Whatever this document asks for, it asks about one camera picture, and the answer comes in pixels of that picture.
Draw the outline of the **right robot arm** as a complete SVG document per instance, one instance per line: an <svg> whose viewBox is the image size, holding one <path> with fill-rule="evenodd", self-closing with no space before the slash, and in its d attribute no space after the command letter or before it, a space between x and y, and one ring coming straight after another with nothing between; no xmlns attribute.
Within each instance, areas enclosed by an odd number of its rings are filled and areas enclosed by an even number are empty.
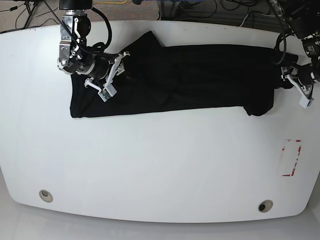
<svg viewBox="0 0 320 240"><path fill-rule="evenodd" d="M84 86L96 89L103 101L107 101L117 93L113 79L125 71L123 58L130 53L105 53L111 44L112 29L107 17L93 7L92 0L60 0L59 9L65 11L65 15L60 22L58 68L69 75L86 76ZM92 25L86 10L92 10L103 18L107 28L105 43L87 45Z"/></svg>

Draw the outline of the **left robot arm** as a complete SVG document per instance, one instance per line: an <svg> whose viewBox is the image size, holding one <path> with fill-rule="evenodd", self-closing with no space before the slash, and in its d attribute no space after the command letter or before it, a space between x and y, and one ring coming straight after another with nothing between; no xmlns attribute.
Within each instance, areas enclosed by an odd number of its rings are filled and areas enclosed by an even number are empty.
<svg viewBox="0 0 320 240"><path fill-rule="evenodd" d="M301 94L301 101L309 105L313 100L314 85L320 81L320 2L318 0L268 0L281 33L274 49L281 53L275 62L280 65L287 53L287 37L296 36L311 63L291 63L281 68L282 79L290 82Z"/></svg>

